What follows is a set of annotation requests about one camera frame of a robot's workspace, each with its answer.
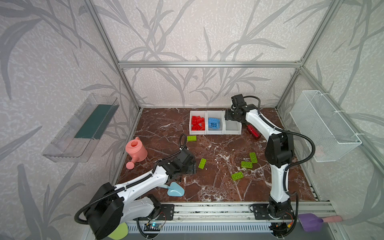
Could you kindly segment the green lego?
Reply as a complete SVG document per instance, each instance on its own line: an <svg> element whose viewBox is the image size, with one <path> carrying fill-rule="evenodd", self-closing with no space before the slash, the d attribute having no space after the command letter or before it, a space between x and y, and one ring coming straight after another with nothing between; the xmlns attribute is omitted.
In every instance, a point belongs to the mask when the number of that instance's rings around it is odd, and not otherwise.
<svg viewBox="0 0 384 240"><path fill-rule="evenodd" d="M187 141L188 142L195 142L195 141L197 141L197 136L187 136Z"/></svg>
<svg viewBox="0 0 384 240"><path fill-rule="evenodd" d="M207 160L202 158L199 165L198 165L198 168L203 170L205 168L206 162L207 162Z"/></svg>
<svg viewBox="0 0 384 240"><path fill-rule="evenodd" d="M258 162L258 159L257 159L257 156L256 156L256 153L250 153L250 160L251 160L251 163L252 164L256 164Z"/></svg>
<svg viewBox="0 0 384 240"><path fill-rule="evenodd" d="M253 163L252 162L242 161L241 162L241 168L252 169L253 168Z"/></svg>
<svg viewBox="0 0 384 240"><path fill-rule="evenodd" d="M234 173L231 175L233 181L241 180L244 177L242 172Z"/></svg>

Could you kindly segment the green lego top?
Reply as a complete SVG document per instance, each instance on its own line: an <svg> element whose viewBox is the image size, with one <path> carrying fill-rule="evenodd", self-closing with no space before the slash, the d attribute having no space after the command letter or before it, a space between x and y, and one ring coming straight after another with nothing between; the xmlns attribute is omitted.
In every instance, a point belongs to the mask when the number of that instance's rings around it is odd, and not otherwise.
<svg viewBox="0 0 384 240"><path fill-rule="evenodd" d="M187 141L188 142L195 142L195 141L197 141L197 136L187 136Z"/></svg>

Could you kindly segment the red lego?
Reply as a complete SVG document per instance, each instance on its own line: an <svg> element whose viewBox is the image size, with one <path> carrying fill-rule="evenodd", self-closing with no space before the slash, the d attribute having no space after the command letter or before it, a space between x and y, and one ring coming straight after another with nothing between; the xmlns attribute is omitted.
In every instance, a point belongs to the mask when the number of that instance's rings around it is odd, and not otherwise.
<svg viewBox="0 0 384 240"><path fill-rule="evenodd" d="M191 119L191 129L192 131L196 131L197 130L197 117L196 116L192 116L192 119Z"/></svg>
<svg viewBox="0 0 384 240"><path fill-rule="evenodd" d="M197 116L197 131L204 131L205 130L205 118L202 118L200 116Z"/></svg>

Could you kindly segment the green lego bottom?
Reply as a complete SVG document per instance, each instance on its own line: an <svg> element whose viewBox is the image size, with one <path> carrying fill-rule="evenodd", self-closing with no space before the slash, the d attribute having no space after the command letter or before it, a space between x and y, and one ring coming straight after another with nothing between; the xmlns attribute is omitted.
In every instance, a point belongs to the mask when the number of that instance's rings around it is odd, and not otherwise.
<svg viewBox="0 0 384 240"><path fill-rule="evenodd" d="M233 181L241 180L244 177L242 172L234 173L231 175Z"/></svg>

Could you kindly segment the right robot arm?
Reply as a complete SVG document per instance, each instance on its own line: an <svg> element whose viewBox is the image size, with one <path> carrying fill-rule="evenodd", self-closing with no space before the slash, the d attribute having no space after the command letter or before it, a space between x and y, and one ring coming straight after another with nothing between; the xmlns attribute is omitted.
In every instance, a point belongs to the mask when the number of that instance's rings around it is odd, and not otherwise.
<svg viewBox="0 0 384 240"><path fill-rule="evenodd" d="M265 157L272 171L272 188L267 210L271 218L279 219L292 209L288 190L289 169L309 161L315 155L315 143L309 137L283 130L265 118L261 113L261 100L258 97L239 94L231 97L231 100L232 106L226 110L225 119L250 125L267 140ZM309 156L296 163L292 162L294 136L305 139L311 146Z"/></svg>

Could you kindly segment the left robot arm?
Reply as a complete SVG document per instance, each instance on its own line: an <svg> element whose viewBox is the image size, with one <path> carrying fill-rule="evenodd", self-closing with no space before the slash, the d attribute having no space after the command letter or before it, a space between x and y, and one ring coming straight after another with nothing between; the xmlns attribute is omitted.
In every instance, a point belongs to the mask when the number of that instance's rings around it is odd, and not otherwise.
<svg viewBox="0 0 384 240"><path fill-rule="evenodd" d="M157 160L147 173L115 186L103 184L91 201L75 213L75 222L90 226L95 238L101 240L127 221L160 216L161 203L153 195L145 194L155 188L169 188L177 196L183 195L184 189L176 181L197 171L187 141L186 134L181 134L179 150Z"/></svg>

